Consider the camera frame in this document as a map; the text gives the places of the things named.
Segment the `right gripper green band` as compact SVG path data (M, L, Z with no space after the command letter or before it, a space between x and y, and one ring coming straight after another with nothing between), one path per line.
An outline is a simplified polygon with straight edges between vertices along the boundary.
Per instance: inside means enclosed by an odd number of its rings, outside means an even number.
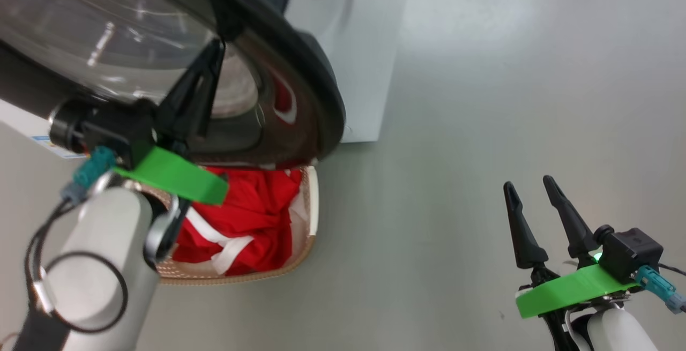
M578 260L600 248L593 232L551 175L542 178L547 197L557 210L568 238L568 253ZM505 207L514 258L520 270L531 270L531 282L522 286L516 306L522 319L540 318L549 330L554 351L594 351L591 342L573 329L571 314L594 305L621 300L637 283L620 283L600 265L558 275L544 265L549 257L539 246L524 216L524 205L512 182L504 183Z

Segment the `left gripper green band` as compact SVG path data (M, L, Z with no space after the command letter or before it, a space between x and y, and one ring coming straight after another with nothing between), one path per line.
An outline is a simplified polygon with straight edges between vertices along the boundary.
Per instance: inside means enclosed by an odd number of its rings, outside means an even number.
M187 153L189 139L204 139L225 59L225 42L212 40L174 83L156 110L156 129L173 138L174 153ZM114 172L196 204L221 205L223 178L163 148L154 147L133 168Z

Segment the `red and white garment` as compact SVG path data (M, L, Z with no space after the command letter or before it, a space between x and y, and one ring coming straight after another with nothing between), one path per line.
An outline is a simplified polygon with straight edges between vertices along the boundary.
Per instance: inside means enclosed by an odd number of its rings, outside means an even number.
M290 210L301 192L302 172L206 170L228 178L228 192L220 205L189 207L173 261L208 265L230 277L284 266L292 255Z

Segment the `cream laundry basket brown rim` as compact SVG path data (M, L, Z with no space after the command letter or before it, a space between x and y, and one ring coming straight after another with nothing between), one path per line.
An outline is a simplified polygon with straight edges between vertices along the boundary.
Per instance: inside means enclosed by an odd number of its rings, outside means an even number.
M319 183L312 166L299 168L302 172L301 190L291 206L292 255L284 266L273 271L238 276L216 275L208 265L191 265L173 261L171 254L158 265L161 283L176 286L227 285L276 278L295 270L309 255L314 245L319 223Z

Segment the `blue energy label sticker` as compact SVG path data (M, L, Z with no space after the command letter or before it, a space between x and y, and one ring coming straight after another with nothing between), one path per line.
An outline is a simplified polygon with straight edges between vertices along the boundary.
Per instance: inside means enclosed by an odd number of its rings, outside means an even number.
M38 143L41 146L47 148L55 155L58 155L66 160L75 160L88 157L88 155L84 155L82 153L74 153L72 151L66 150L65 148L57 146L56 144L52 143L52 141L47 135L30 136L29 138L32 139L32 141L34 141L35 143Z

